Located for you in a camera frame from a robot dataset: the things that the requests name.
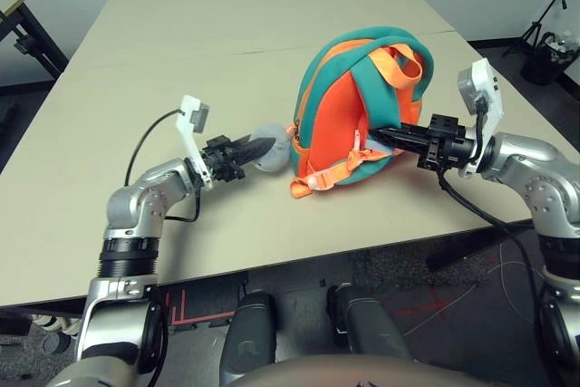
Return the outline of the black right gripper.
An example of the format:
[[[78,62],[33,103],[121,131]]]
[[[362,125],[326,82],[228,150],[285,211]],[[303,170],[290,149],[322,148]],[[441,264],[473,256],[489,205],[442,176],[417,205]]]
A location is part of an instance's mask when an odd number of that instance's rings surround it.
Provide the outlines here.
[[[427,170],[463,169],[477,148],[457,118],[440,114],[431,116],[427,128],[402,123],[372,129],[371,138],[387,147],[419,152],[418,167]]]

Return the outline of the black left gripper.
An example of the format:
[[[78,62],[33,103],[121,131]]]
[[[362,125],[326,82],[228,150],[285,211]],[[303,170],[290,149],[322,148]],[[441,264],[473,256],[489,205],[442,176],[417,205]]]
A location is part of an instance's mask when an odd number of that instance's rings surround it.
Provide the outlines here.
[[[272,137],[253,137],[248,134],[237,140],[219,135],[207,141],[201,156],[212,179],[232,181],[246,176],[241,165],[254,162],[257,166],[276,166],[279,153],[272,150]]]

